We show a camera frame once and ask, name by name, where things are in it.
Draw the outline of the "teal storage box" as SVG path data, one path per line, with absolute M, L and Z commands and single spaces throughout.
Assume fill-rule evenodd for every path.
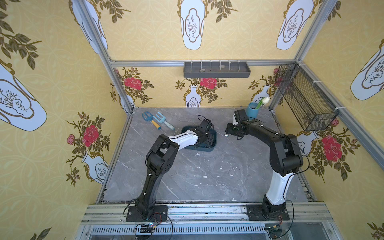
M 188 146 L 186 149 L 201 152 L 212 152 L 216 145 L 217 131 L 210 128 L 207 134 L 202 134 L 194 145 Z

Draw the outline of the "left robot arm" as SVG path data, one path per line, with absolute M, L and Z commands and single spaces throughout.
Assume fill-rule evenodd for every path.
M 146 155 L 147 177 L 135 207 L 143 219 L 155 213 L 157 191 L 161 180 L 174 164 L 182 149 L 211 152 L 217 144 L 217 132 L 211 120 L 203 119 L 198 126 L 186 126 L 175 136 L 160 135 Z

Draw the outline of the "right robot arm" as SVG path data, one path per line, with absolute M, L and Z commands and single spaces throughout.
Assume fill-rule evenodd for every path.
M 226 134 L 236 136 L 237 140 L 250 135 L 269 147 L 269 162 L 273 169 L 271 184 L 264 195 L 261 209 L 251 205 L 246 206 L 249 219 L 255 220 L 262 215 L 266 220 L 289 220 L 286 192 L 293 176 L 303 165 L 297 138 L 294 135 L 273 131 L 257 119 L 251 120 L 245 110 L 234 112 L 233 123 L 227 124 Z

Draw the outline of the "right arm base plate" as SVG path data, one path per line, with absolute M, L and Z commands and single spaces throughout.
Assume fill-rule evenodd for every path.
M 246 205 L 246 215 L 250 221 L 288 221 L 290 220 L 286 204 L 282 205 Z

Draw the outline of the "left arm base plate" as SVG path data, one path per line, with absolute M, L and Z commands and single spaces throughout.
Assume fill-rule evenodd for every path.
M 126 222 L 165 222 L 168 215 L 168 206 L 154 206 L 150 210 L 139 210 L 136 206 L 130 206 L 126 216 Z

